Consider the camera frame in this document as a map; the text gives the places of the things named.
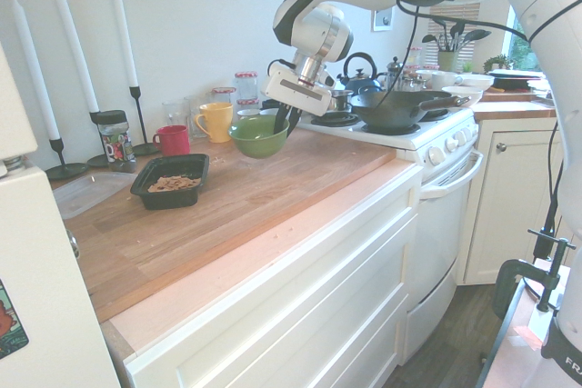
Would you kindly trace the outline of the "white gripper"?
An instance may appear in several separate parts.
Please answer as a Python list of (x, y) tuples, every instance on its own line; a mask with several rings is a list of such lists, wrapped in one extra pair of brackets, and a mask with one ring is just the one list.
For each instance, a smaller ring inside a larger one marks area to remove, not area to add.
[(261, 85), (261, 93), (281, 104), (276, 112), (274, 132), (284, 129), (288, 116), (287, 135), (291, 135), (300, 120), (302, 110), (314, 115), (323, 115), (331, 102), (331, 90), (320, 85), (306, 85), (299, 77), (283, 65), (272, 65)]

